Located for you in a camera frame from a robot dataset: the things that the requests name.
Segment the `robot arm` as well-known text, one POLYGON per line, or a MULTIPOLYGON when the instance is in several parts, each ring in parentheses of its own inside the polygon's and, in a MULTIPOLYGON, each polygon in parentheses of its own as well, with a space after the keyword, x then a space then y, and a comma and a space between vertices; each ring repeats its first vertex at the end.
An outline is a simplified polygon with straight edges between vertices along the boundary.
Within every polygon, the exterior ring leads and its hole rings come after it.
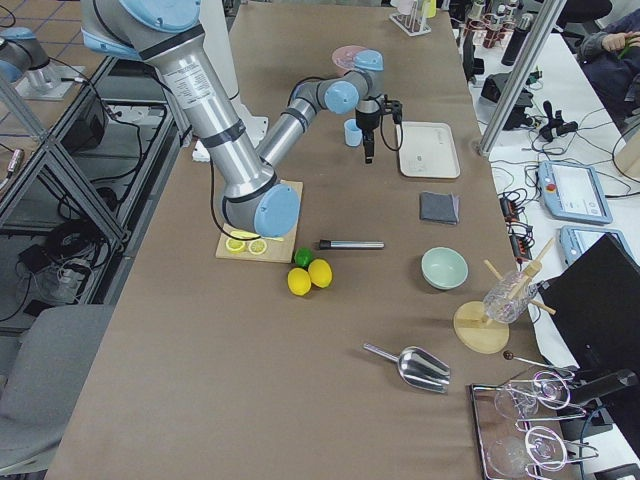
POLYGON ((380 52, 357 53, 353 68, 340 78, 300 84, 254 145, 206 54, 200 2, 84 1, 81 11, 87 48, 157 70, 223 177, 220 205, 212 211, 227 224, 263 237, 294 228, 300 197, 280 180, 276 166, 323 109, 355 113, 365 160, 372 161, 374 132, 387 112, 380 52))

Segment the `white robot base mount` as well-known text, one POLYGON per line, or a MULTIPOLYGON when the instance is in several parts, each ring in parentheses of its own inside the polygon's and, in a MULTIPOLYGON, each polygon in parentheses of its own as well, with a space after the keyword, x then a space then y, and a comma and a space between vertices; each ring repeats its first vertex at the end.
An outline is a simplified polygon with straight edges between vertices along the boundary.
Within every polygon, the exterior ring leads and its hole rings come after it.
POLYGON ((198 20, 203 32, 194 41, 200 65, 194 129, 218 166, 259 163, 255 146, 268 119, 253 116, 242 102, 223 3, 201 1, 198 20))

